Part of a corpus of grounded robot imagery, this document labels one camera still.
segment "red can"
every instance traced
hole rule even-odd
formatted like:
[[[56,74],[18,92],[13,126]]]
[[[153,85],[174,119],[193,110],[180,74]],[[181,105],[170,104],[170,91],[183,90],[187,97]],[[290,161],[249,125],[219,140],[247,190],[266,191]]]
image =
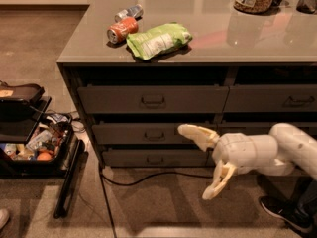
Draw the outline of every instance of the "red can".
[[[126,40],[128,34],[137,33],[139,30],[138,22],[134,17],[127,17],[111,25],[107,35],[113,44],[119,44]]]

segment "chip bag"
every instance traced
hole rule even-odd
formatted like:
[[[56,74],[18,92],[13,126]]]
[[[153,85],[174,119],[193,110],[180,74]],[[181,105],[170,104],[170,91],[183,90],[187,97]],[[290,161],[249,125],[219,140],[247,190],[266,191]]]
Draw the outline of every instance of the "chip bag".
[[[192,36],[188,30],[175,22],[127,36],[128,47],[136,58],[142,60],[176,51],[191,40]]]

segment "drawer handle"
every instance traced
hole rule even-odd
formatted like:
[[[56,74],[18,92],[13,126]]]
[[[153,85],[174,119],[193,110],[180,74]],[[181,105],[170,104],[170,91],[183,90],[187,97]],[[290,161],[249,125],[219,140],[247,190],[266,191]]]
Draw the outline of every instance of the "drawer handle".
[[[143,95],[141,103],[147,108],[162,108],[165,107],[165,98],[160,94]]]
[[[307,99],[297,99],[293,96],[289,96],[288,99],[291,106],[303,106],[305,104],[311,104],[315,101],[315,98],[313,96],[309,96],[309,98]]]
[[[151,165],[159,165],[164,163],[162,156],[147,156],[147,163]]]
[[[163,131],[155,131],[149,130],[145,132],[145,139],[147,141],[164,141],[165,140],[165,133]]]

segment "crushed soda can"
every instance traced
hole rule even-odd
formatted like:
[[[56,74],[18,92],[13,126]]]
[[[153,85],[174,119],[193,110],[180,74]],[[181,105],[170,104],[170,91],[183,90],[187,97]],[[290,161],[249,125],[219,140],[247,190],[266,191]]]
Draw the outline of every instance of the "crushed soda can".
[[[134,17],[127,17],[111,25],[107,30],[108,39],[113,44],[126,40],[128,34],[137,33],[139,25]]]
[[[124,10],[118,12],[115,15],[115,21],[119,22],[127,17],[133,17],[135,19],[138,19],[143,15],[143,12],[144,12],[144,10],[143,10],[141,4],[136,4],[134,6],[131,6],[127,9],[124,9]]]

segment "gray dresser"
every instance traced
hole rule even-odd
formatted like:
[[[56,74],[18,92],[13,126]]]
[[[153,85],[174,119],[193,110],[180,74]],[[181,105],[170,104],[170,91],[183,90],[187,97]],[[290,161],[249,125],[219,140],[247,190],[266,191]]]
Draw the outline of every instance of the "gray dresser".
[[[266,134],[278,122],[317,136],[317,19],[284,0],[265,15],[233,0],[94,0],[58,67],[102,167],[213,166],[177,133],[190,123],[219,134]],[[139,32],[178,22],[188,47],[149,61],[107,27],[140,3]]]

